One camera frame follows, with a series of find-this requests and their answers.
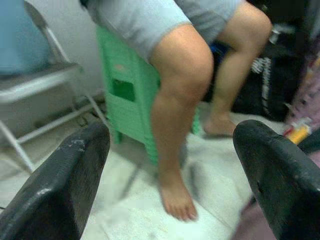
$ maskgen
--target gray shorts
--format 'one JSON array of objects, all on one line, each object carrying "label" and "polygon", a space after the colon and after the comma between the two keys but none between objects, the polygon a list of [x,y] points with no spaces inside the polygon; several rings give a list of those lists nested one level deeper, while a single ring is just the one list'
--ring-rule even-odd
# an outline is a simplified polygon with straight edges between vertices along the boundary
[{"label": "gray shorts", "polygon": [[155,46],[179,25],[193,24],[211,44],[244,0],[90,0],[92,19],[149,61]]}]

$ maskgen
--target bag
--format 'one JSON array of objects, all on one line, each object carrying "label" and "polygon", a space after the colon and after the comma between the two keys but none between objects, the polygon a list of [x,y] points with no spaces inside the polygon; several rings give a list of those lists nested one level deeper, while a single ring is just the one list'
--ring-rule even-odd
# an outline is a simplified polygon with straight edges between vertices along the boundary
[{"label": "bag", "polygon": [[0,36],[0,76],[32,73],[48,64],[49,43],[25,10],[24,0],[1,0]]},{"label": "bag", "polygon": [[299,86],[303,58],[288,47],[269,42],[251,67],[232,111],[282,122]]}]

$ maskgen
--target tile floor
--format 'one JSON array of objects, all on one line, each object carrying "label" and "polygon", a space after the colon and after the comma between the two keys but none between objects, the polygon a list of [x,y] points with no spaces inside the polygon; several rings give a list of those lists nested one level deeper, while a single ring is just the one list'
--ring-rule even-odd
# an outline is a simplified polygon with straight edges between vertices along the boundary
[{"label": "tile floor", "polygon": [[[201,120],[207,117],[208,107],[201,104]],[[259,116],[232,114],[232,119],[235,123],[260,120],[279,133],[283,128]],[[70,121],[24,147],[39,166],[79,128],[76,120]],[[228,240],[251,195],[232,140],[190,134],[187,147],[182,174],[196,202],[197,222],[179,222],[163,211],[157,168],[149,163],[144,146],[127,137],[122,144],[111,145],[82,240]],[[0,149],[0,207],[8,205],[28,178],[18,159],[12,149]]]}]

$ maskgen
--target wall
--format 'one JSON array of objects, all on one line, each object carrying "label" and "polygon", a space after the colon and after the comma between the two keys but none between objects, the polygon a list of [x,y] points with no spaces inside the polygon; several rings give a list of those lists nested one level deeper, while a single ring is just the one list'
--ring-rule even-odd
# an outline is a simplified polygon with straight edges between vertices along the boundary
[{"label": "wall", "polygon": [[95,24],[78,0],[27,0],[44,16],[72,61],[84,67],[91,93],[102,88]]},{"label": "wall", "polygon": [[[28,0],[48,22],[73,62],[83,66],[84,85],[92,95],[103,90],[101,63],[95,24],[78,0]],[[34,128],[34,123],[70,106],[71,92],[65,87],[52,89],[12,105],[1,106],[0,117],[15,135]]]}]

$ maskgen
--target chair seat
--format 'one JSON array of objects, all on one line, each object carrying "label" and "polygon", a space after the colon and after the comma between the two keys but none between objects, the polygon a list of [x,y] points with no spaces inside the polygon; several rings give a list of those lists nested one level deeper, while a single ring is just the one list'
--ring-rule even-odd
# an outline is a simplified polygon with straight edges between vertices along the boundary
[{"label": "chair seat", "polygon": [[82,70],[76,63],[56,63],[27,75],[0,78],[0,103],[8,104],[56,87]]}]

